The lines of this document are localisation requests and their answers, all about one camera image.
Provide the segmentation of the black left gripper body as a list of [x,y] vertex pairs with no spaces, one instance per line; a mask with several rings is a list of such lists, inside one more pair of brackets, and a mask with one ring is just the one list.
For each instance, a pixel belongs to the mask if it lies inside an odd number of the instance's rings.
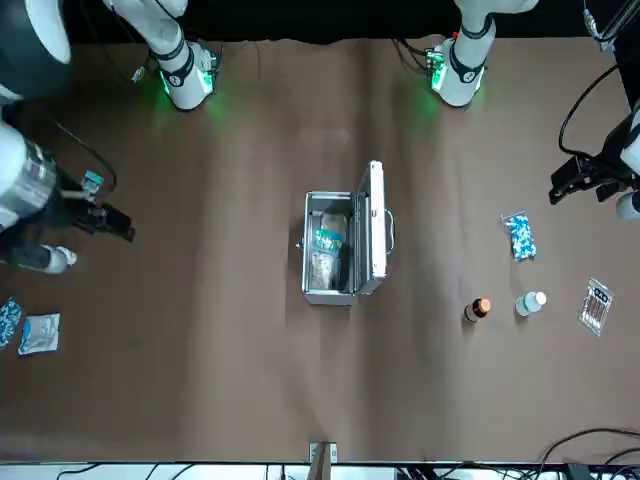
[[626,117],[606,137],[601,151],[581,155],[582,189],[617,185],[620,189],[637,189],[638,173],[623,159],[622,153],[638,137],[638,123]]

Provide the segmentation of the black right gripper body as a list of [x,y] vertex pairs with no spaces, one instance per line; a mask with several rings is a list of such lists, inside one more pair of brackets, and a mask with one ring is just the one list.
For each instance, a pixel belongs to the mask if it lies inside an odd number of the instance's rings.
[[96,233],[102,220],[96,196],[84,190],[55,190],[47,204],[47,225],[53,229],[78,228]]

